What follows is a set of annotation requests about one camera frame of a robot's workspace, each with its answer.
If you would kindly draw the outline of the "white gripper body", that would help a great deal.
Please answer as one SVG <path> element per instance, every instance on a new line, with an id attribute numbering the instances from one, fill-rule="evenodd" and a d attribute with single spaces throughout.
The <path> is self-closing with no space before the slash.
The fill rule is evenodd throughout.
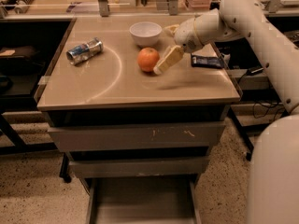
<path id="1" fill-rule="evenodd" d="M 186 53 L 193 53 L 203 47 L 195 31 L 195 18 L 184 21 L 175 31 L 174 39 Z"/>

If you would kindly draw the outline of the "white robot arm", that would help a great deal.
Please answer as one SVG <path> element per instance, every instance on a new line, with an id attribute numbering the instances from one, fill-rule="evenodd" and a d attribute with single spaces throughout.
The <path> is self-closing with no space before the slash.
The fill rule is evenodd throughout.
<path id="1" fill-rule="evenodd" d="M 239 36 L 248 41 L 289 113 L 256 140 L 246 224 L 299 224 L 299 48 L 270 23 L 258 0 L 221 0 L 218 9 L 183 22 L 154 73 L 165 72 L 185 53 Z"/>

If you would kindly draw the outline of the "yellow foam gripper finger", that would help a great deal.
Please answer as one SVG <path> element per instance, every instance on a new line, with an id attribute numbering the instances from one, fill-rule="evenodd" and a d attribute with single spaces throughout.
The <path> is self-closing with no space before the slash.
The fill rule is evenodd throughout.
<path id="1" fill-rule="evenodd" d="M 179 28 L 178 24 L 173 24 L 173 25 L 165 26 L 164 27 L 164 32 L 167 35 L 174 36 L 178 28 Z"/>
<path id="2" fill-rule="evenodd" d="M 180 62 L 184 55 L 184 48 L 179 45 L 169 46 L 165 52 L 163 57 L 156 63 L 153 68 L 153 72 L 156 75 L 160 75 L 164 73 L 167 69 L 169 69 L 174 64 Z"/>

